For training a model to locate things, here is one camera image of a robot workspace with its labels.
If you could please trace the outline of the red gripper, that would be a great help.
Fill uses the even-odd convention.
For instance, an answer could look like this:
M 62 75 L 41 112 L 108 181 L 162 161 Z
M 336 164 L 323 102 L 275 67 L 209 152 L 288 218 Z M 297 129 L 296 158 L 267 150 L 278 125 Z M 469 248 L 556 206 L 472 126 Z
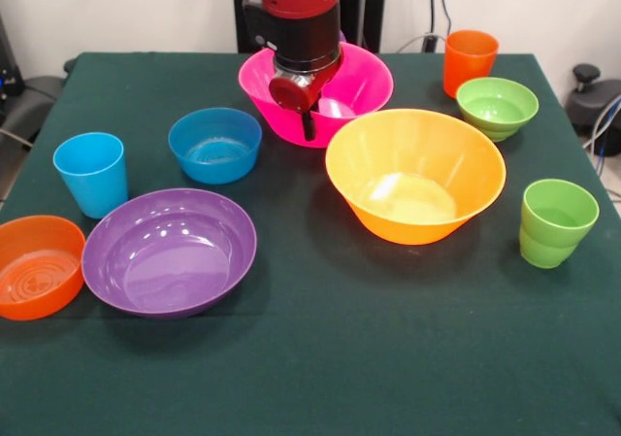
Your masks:
M 340 56 L 324 69 L 296 72 L 273 62 L 275 73 L 269 81 L 270 94 L 283 109 L 301 114 L 307 142 L 313 141 L 316 136 L 310 109 L 318 102 L 322 88 L 336 76 L 342 63 Z

